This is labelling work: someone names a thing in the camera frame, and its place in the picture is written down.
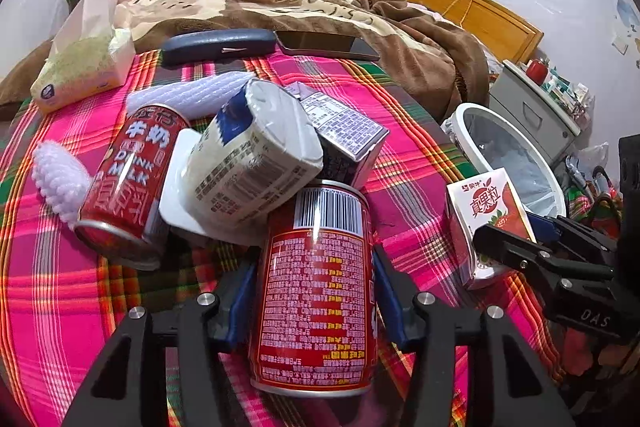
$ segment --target yellow rope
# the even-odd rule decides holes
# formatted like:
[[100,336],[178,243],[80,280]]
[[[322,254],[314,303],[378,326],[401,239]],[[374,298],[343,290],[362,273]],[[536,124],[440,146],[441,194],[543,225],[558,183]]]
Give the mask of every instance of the yellow rope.
[[[447,14],[447,12],[448,12],[449,10],[451,10],[451,9],[453,8],[453,6],[455,5],[455,3],[457,3],[458,1],[459,1],[459,0],[455,0],[455,1],[453,1],[453,2],[449,5],[449,7],[448,7],[446,10],[444,10],[444,12],[442,12],[442,16],[444,17],[444,16]],[[462,19],[460,19],[460,27],[461,27],[461,28],[462,28],[462,24],[463,24],[463,22],[464,22],[464,21],[465,21],[465,19],[466,19],[466,16],[469,14],[469,10],[471,10],[471,5],[472,5],[473,3],[474,3],[474,0],[469,0],[469,6],[467,6],[467,7],[466,7],[465,14],[462,16]]]

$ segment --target milk carton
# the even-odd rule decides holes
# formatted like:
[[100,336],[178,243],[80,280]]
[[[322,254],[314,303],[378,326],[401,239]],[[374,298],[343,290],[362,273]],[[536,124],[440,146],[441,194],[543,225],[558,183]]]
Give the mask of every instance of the milk carton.
[[526,211],[504,168],[447,185],[447,196],[451,237],[466,288],[488,286],[510,272],[508,267],[475,252],[472,241],[479,227],[494,225],[535,242]]
[[300,102],[250,80],[223,106],[182,170],[182,206],[224,227],[264,220],[322,170],[322,146]]
[[389,130],[335,98],[302,82],[285,88],[300,100],[322,144],[318,178],[362,188]]

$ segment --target metal screw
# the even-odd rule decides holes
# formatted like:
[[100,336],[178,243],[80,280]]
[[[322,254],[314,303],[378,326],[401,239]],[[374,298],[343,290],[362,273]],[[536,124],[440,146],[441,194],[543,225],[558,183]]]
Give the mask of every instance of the metal screw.
[[201,293],[200,295],[198,295],[198,304],[200,306],[209,306],[210,304],[213,304],[216,301],[216,296],[213,295],[213,293]]
[[433,304],[435,301],[436,301],[436,297],[433,293],[429,293],[429,292],[418,293],[418,302],[420,302],[420,304],[429,306]]
[[501,319],[504,317],[504,311],[500,306],[489,306],[486,309],[486,314],[489,315],[492,319]]
[[134,306],[129,310],[129,318],[141,319],[145,316],[146,310],[142,306]]

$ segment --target white plastic tray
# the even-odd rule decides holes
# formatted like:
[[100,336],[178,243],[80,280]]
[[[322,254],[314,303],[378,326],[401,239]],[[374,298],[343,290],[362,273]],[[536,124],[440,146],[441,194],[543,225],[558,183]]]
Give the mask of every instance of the white plastic tray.
[[178,133],[174,152],[169,161],[162,195],[160,197],[160,215],[171,227],[187,232],[204,235],[246,247],[263,247],[267,237],[264,223],[251,223],[242,229],[229,229],[218,223],[199,221],[188,213],[180,201],[182,170],[187,165],[191,150],[200,140],[200,133],[193,129],[183,129]]

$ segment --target red can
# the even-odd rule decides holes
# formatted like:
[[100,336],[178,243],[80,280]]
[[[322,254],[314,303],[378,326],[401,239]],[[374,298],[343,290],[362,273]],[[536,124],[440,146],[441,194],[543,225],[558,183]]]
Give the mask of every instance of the red can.
[[527,76],[539,86],[545,83],[548,72],[549,68],[547,65],[538,58],[532,60],[529,68],[527,68]]
[[178,133],[189,122],[145,105],[125,121],[104,156],[74,231],[93,250],[139,270],[160,266],[168,227],[158,205]]
[[316,181],[268,218],[250,342],[252,385],[268,393],[364,393],[376,364],[371,225],[354,188]]

